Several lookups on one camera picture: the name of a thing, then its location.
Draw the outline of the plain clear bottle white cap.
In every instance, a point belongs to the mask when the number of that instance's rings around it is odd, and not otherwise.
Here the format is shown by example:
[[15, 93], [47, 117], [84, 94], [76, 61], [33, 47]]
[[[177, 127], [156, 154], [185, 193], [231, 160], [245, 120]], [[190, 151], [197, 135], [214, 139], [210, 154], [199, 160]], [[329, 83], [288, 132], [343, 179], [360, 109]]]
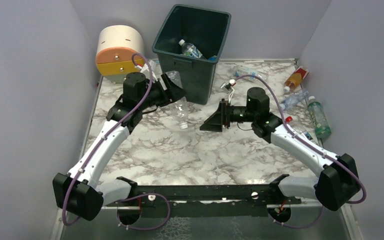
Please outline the plain clear bottle white cap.
[[[178, 71], [172, 70], [166, 72], [168, 78], [178, 87], [183, 88], [181, 76]], [[181, 130], [188, 128], [189, 108], [186, 97], [182, 97], [176, 102], [169, 105], [171, 117], [177, 122]]]

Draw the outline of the clear bottle dark green label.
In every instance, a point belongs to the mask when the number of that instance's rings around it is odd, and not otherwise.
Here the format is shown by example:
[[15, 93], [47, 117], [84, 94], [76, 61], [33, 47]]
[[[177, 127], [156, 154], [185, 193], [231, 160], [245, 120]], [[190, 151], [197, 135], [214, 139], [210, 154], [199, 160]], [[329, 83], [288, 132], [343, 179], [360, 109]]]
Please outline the clear bottle dark green label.
[[198, 48], [194, 44], [186, 42], [184, 39], [181, 39], [178, 44], [180, 45], [181, 53], [184, 56], [206, 60], [204, 55], [198, 50]]

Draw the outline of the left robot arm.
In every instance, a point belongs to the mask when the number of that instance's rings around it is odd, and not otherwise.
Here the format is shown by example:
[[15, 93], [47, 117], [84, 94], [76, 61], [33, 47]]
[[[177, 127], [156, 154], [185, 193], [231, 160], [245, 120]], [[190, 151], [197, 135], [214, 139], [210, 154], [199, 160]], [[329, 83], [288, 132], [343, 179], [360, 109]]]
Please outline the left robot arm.
[[99, 185], [104, 168], [140, 123], [144, 110], [161, 108], [186, 96], [178, 71], [162, 73], [153, 80], [140, 72], [129, 73], [122, 90], [90, 148], [68, 173], [58, 173], [52, 181], [56, 204], [67, 226], [67, 213], [91, 221], [103, 206], [129, 198], [135, 182], [118, 177]]

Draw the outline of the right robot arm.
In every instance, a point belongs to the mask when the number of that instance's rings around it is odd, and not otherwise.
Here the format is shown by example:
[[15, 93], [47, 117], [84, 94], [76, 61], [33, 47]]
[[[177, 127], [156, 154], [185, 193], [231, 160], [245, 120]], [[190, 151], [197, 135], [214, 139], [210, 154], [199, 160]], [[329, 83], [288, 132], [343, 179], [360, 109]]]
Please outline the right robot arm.
[[306, 165], [314, 177], [285, 175], [277, 179], [277, 196], [318, 200], [325, 208], [336, 211], [361, 189], [355, 160], [323, 149], [297, 133], [270, 111], [270, 98], [261, 87], [246, 93], [246, 105], [234, 106], [221, 99], [217, 110], [199, 127], [201, 131], [222, 132], [231, 123], [250, 123], [253, 133], [291, 154]]

